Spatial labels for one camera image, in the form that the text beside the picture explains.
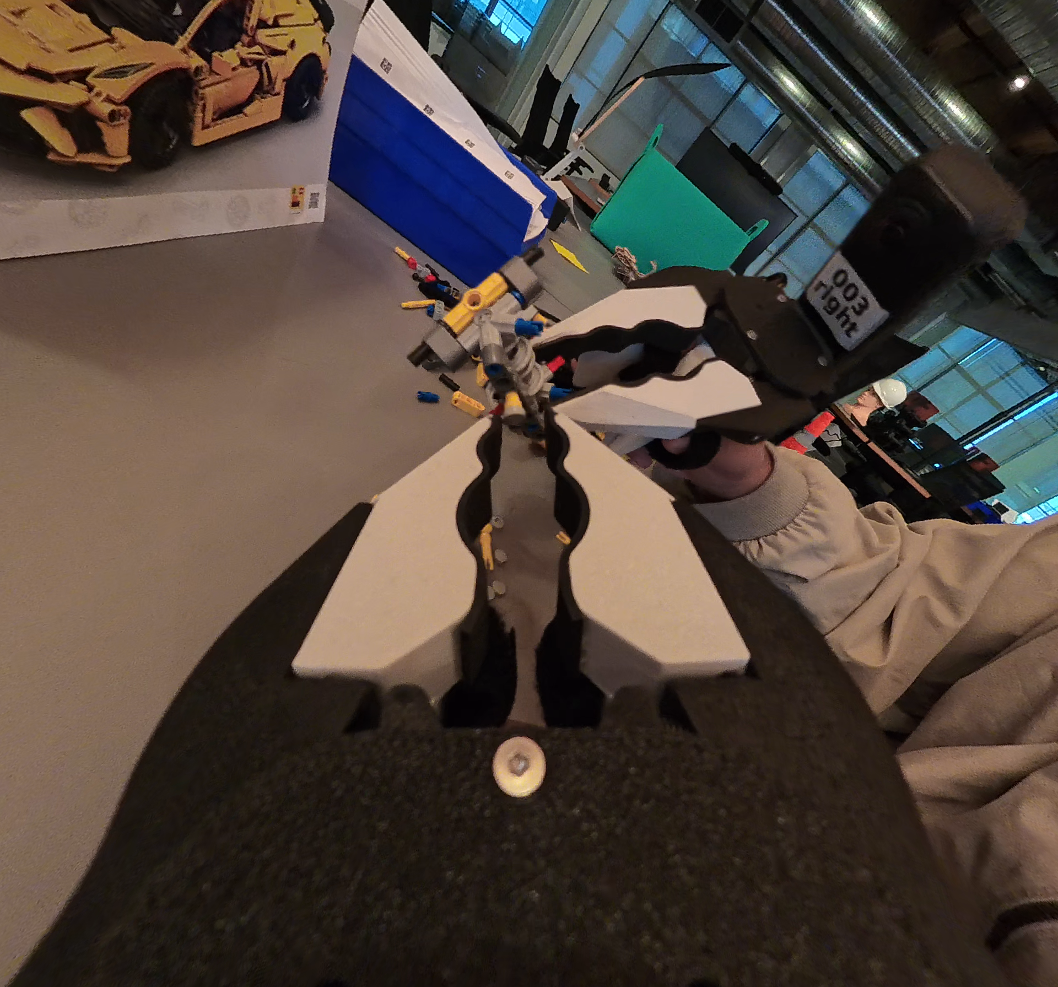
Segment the black monitor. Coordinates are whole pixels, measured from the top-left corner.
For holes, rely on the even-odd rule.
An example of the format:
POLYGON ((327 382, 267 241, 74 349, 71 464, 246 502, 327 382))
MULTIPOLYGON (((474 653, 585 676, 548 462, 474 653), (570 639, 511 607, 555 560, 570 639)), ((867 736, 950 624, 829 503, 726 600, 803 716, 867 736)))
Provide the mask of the black monitor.
POLYGON ((725 145, 712 131, 703 131, 676 167, 738 229, 766 223, 734 260, 736 274, 749 274, 797 219, 782 199, 781 185, 738 145, 725 145))

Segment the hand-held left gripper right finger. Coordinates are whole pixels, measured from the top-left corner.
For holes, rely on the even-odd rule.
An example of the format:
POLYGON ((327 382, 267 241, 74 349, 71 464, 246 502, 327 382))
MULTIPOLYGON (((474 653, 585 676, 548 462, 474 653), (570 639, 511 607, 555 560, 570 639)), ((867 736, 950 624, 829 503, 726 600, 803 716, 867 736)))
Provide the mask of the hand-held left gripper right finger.
POLYGON ((549 727, 595 727, 624 689, 744 675, 750 651, 691 531, 697 513, 559 413, 546 417, 554 518, 568 537, 539 640, 549 727))

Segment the blue bin with papers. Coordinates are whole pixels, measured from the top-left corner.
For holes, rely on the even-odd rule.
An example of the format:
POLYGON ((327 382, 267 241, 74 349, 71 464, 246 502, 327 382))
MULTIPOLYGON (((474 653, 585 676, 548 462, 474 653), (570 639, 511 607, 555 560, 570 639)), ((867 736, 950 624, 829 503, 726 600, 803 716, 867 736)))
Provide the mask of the blue bin with papers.
POLYGON ((543 235, 547 225, 544 213, 547 193, 506 154, 457 86, 430 58, 427 50, 416 41, 384 0, 373 0, 363 16, 353 54, 393 91, 453 138, 466 154, 474 157, 517 193, 529 206, 523 238, 532 241, 543 235))

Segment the white instruction booklet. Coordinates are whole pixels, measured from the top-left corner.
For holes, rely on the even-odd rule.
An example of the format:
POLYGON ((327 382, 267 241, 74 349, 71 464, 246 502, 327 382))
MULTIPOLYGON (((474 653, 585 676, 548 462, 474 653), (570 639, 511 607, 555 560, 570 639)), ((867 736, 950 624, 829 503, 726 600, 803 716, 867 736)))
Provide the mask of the white instruction booklet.
POLYGON ((1 258, 320 223, 368 0, 1 0, 1 258))

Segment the silver ventilation duct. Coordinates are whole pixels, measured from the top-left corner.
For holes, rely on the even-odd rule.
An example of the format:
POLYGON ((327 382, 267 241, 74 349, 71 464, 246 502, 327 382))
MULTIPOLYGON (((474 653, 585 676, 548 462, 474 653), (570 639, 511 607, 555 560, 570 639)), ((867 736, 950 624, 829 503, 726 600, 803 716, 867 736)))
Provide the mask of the silver ventilation duct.
POLYGON ((941 144, 1002 154, 995 128, 877 0, 725 0, 888 163, 941 144))

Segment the person's right forearm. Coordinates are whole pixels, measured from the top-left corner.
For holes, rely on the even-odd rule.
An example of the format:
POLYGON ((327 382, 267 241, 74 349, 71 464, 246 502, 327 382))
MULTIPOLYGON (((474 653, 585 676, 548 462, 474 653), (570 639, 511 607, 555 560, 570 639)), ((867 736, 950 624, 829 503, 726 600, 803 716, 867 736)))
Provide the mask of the person's right forearm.
POLYGON ((892 504, 859 509, 817 460, 764 454, 753 492, 697 511, 794 599, 876 715, 1056 627, 1056 518, 908 522, 892 504))

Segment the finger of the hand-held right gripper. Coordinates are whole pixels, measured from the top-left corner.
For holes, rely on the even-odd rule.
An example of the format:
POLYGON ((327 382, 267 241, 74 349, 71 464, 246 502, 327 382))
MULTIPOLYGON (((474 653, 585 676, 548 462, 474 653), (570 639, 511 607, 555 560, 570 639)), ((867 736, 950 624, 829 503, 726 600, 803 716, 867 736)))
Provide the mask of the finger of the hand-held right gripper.
POLYGON ((625 289, 545 329, 532 346, 537 360, 616 354, 635 345, 678 354, 703 333, 707 310, 693 285, 625 289))
POLYGON ((730 412, 760 406, 750 379, 720 359, 701 359, 678 374, 653 372, 623 382, 618 358, 581 358, 574 369, 574 392, 553 401, 552 408, 584 429, 643 437, 681 437, 699 422, 730 412))

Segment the blue storage bin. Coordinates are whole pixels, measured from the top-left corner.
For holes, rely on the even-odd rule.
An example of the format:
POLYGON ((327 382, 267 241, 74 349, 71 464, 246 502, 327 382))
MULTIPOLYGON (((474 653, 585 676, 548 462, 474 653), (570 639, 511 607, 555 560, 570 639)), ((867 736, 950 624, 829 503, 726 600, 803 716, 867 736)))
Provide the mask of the blue storage bin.
POLYGON ((543 237, 557 191, 500 152, 506 170, 543 195, 531 206, 469 149, 360 59, 338 108, 330 180, 464 284, 482 281, 543 237))

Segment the person's right hand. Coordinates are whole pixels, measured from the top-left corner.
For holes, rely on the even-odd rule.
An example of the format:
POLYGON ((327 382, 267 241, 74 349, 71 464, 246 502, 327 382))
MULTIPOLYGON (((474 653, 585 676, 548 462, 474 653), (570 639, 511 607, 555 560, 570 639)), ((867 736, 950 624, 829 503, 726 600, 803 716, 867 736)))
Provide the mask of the person's right hand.
POLYGON ((767 442, 742 443, 720 438, 720 447, 707 465, 689 470, 660 467, 663 480, 681 479, 687 492, 704 504, 743 498, 767 482, 774 470, 773 449, 767 442))

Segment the grey desk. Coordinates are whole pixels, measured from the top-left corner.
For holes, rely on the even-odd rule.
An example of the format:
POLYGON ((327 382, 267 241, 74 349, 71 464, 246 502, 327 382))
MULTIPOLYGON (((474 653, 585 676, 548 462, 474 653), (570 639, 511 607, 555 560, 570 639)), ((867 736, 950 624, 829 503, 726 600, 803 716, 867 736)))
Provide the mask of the grey desk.
POLYGON ((2 985, 78 887, 180 686, 355 502, 469 426, 425 316, 325 221, 2 262, 2 985))

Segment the teal folding bin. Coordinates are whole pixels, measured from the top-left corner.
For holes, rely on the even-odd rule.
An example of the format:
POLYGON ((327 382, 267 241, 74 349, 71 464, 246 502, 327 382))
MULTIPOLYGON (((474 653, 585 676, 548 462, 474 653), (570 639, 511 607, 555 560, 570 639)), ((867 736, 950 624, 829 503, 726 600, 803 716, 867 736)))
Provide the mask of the teal folding bin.
POLYGON ((740 227, 657 150, 662 134, 658 125, 590 234, 612 252, 628 250, 638 263, 728 269, 769 221, 740 227))

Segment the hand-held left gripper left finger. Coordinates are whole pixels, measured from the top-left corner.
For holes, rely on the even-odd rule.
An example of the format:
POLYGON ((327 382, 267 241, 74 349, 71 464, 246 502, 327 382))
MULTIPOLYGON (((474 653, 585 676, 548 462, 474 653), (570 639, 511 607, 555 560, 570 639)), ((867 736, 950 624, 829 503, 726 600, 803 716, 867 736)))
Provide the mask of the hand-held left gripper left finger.
POLYGON ((415 687, 450 727, 508 719, 516 646, 488 599, 481 546, 501 436, 498 419, 478 420, 358 506, 365 520, 293 659, 298 677, 415 687))

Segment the person's beige jacket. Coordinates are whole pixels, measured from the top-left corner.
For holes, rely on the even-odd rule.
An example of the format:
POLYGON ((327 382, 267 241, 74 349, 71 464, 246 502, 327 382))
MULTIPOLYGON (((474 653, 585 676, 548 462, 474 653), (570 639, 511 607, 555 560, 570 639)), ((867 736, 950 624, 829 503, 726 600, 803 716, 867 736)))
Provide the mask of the person's beige jacket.
POLYGON ((1057 984, 1056 630, 954 643, 902 698, 897 757, 975 935, 1013 985, 1057 984))

